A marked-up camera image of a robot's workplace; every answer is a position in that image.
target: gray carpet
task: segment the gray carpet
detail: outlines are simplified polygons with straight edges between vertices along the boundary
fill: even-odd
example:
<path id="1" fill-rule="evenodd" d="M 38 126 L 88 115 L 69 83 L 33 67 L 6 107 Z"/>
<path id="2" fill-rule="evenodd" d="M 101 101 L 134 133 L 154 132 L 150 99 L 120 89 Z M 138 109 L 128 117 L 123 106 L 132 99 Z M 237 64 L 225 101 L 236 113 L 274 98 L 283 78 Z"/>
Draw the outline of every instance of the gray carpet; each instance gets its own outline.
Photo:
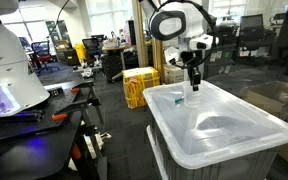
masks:
<path id="1" fill-rule="evenodd" d="M 43 85 L 81 81 L 79 73 L 72 72 L 72 66 L 51 63 L 59 66 L 60 71 L 44 71 L 39 76 Z M 112 139 L 105 141 L 103 155 L 108 157 L 108 178 L 111 180 L 155 180 L 157 171 L 153 165 L 154 155 L 146 135 L 146 127 L 152 120 L 151 113 L 145 107 L 129 109 L 127 107 L 123 82 L 108 83 L 102 73 L 95 80 L 95 91 L 101 99 L 101 111 L 105 125 L 101 127 L 94 109 L 94 121 L 101 132 L 108 132 Z"/>

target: clear plastic bin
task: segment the clear plastic bin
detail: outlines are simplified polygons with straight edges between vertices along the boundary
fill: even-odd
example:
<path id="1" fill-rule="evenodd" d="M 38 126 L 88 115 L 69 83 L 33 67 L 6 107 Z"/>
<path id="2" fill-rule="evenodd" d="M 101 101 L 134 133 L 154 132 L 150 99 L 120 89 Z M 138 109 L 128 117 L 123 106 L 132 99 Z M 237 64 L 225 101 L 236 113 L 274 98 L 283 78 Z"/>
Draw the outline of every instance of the clear plastic bin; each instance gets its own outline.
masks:
<path id="1" fill-rule="evenodd" d="M 206 81 L 200 86 L 196 108 L 175 104 L 183 83 L 144 90 L 164 179 L 264 179 L 276 147 L 288 143 L 288 123 Z"/>

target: yellow plastic crate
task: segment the yellow plastic crate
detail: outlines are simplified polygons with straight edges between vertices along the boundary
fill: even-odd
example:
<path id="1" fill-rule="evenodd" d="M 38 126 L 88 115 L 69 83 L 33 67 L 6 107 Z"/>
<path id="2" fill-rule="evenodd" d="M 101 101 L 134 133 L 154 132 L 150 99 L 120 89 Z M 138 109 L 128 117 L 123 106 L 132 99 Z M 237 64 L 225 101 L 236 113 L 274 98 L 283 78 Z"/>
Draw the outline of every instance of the yellow plastic crate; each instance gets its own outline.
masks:
<path id="1" fill-rule="evenodd" d="M 143 90 L 160 85 L 160 75 L 152 67 L 130 69 L 123 71 L 123 82 L 127 105 L 134 109 L 147 104 Z"/>
<path id="2" fill-rule="evenodd" d="M 87 59 L 87 56 L 86 56 L 87 53 L 86 53 L 86 48 L 85 48 L 84 44 L 83 43 L 76 44 L 75 50 L 76 50 L 78 60 L 80 61 L 80 64 L 82 64 L 83 59 Z"/>

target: black desk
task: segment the black desk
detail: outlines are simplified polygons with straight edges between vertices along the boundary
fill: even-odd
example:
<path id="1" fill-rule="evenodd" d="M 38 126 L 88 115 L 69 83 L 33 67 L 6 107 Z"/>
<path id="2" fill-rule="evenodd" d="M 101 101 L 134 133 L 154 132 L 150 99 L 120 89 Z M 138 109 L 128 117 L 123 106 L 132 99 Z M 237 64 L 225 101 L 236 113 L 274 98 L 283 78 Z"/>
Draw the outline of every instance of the black desk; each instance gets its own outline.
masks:
<path id="1" fill-rule="evenodd" d="M 46 88 L 62 85 L 66 89 L 76 84 Z M 45 178 L 63 170 L 79 137 L 80 119 L 81 113 L 74 112 L 71 120 L 58 130 L 0 143 L 0 180 Z"/>

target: plastic storage container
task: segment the plastic storage container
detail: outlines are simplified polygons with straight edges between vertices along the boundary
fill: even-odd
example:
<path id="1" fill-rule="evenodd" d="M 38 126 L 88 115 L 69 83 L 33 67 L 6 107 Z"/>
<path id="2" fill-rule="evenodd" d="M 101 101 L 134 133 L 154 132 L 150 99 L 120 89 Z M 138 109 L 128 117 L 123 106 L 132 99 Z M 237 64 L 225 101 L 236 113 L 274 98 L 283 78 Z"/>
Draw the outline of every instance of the plastic storage container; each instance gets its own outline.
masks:
<path id="1" fill-rule="evenodd" d="M 82 64 L 83 59 L 87 59 L 87 56 L 86 56 L 87 53 L 86 53 L 86 48 L 85 48 L 84 44 L 83 43 L 76 44 L 75 50 L 77 53 L 78 60 L 79 60 L 80 64 Z"/>
<path id="2" fill-rule="evenodd" d="M 124 93 L 130 109 L 146 105 L 143 96 L 145 88 L 160 85 L 160 75 L 152 67 L 123 71 Z"/>
<path id="3" fill-rule="evenodd" d="M 288 123 L 206 81 L 200 86 L 197 108 L 175 104 L 183 83 L 144 90 L 155 118 L 147 132 L 162 178 L 265 179 L 276 147 L 288 143 Z"/>

